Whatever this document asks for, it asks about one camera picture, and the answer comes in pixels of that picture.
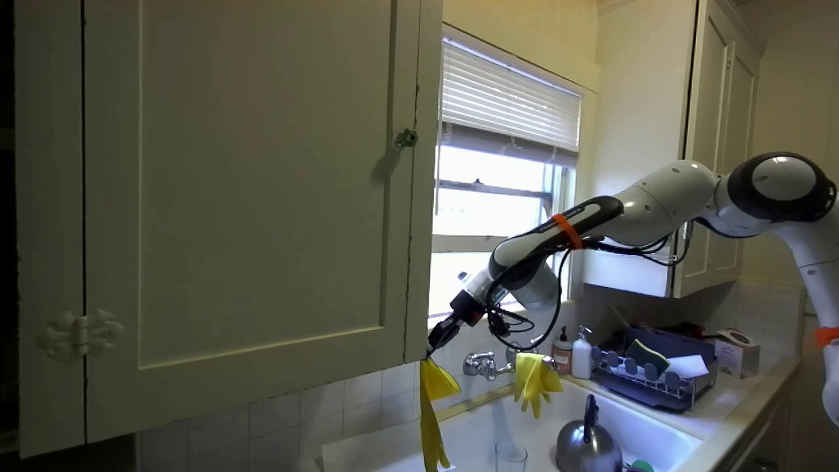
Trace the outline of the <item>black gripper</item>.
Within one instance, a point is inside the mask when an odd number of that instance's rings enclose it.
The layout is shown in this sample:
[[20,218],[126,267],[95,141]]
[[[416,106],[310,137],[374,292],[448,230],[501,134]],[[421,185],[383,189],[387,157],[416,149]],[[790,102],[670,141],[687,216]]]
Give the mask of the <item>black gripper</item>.
[[478,302],[472,294],[458,292],[450,298],[450,314],[433,324],[427,332],[430,348],[444,348],[465,324],[478,324],[484,314],[484,303]]

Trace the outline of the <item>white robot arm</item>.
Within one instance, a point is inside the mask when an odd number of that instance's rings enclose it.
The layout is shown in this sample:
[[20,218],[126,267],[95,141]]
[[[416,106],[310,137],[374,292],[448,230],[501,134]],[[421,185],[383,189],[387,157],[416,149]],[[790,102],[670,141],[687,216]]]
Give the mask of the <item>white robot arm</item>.
[[687,222],[723,239],[773,233],[790,248],[819,318],[826,381],[822,411],[839,421],[839,205],[836,184],[798,151],[762,151],[716,176],[694,159],[664,166],[619,195],[589,196],[541,225],[501,239],[487,264],[450,298],[450,314],[427,332],[427,351],[495,309],[509,292],[535,309],[558,289],[545,260],[606,248],[643,256]]

